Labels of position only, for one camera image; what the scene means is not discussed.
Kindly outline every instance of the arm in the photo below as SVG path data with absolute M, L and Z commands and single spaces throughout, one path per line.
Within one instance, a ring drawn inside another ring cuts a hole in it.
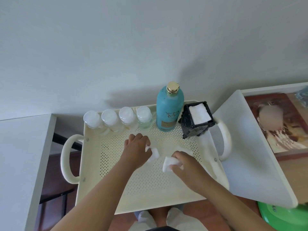
M 216 182 L 194 157 L 182 151 L 176 151 L 172 156 L 183 164 L 183 170 L 176 165 L 171 165 L 172 171 L 191 190 L 212 202 L 235 230 L 275 231 L 255 212 Z
M 120 160 L 52 231 L 107 231 L 129 178 L 152 155 L 151 149 L 145 152 L 150 144 L 147 136 L 131 134 Z

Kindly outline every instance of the floor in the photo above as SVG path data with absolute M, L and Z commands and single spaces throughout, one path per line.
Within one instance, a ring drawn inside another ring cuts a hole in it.
M 71 153 L 70 156 L 70 166 L 72 173 L 75 176 L 79 175 L 80 156 L 80 152 Z M 62 176 L 60 169 L 60 155 L 51 155 L 48 160 L 42 197 L 58 194 L 74 187 L 76 187 L 76 185 L 67 183 Z M 68 195 L 67 212 L 74 207 L 75 198 L 76 190 Z M 254 212 L 261 216 L 256 201 L 241 197 L 239 198 Z M 61 210 L 61 197 L 40 204 L 34 231 L 49 231 L 52 229 L 52 227 L 61 219 Z M 230 230 L 222 216 L 208 200 L 186 204 L 184 213 L 199 219 L 209 231 Z M 136 220 L 137 219 L 133 213 L 115 215 L 109 231 L 127 231 Z

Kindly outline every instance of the hand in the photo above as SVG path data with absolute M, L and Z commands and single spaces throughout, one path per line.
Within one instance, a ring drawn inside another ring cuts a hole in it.
M 128 140 L 124 142 L 124 151 L 120 160 L 128 163 L 133 167 L 133 170 L 141 167 L 152 155 L 152 150 L 149 148 L 145 151 L 145 145 L 150 146 L 151 142 L 148 136 L 142 136 L 138 133 L 136 136 L 130 134 Z
M 182 164 L 183 169 L 177 165 L 171 165 L 172 171 L 194 192 L 205 196 L 205 191 L 210 184 L 215 181 L 193 157 L 183 151 L 175 151 L 172 157 L 177 158 Z

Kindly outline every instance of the person's left hand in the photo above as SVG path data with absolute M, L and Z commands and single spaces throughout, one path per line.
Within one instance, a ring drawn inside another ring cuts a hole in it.
M 138 133 L 136 136 L 130 134 L 128 140 L 124 142 L 124 151 L 120 160 L 131 165 L 134 170 L 138 169 L 147 162 L 152 155 L 152 150 L 150 148 L 145 151 L 145 145 L 151 145 L 148 136 L 142 136 L 141 133 Z

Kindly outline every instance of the white pants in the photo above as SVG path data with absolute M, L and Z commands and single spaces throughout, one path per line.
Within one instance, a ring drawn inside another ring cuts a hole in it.
M 167 215 L 166 223 L 168 226 L 179 231 L 208 231 L 206 227 L 196 218 L 184 215 L 177 208 L 171 208 Z M 156 228 L 156 223 L 148 211 L 142 211 L 129 231 L 145 231 Z

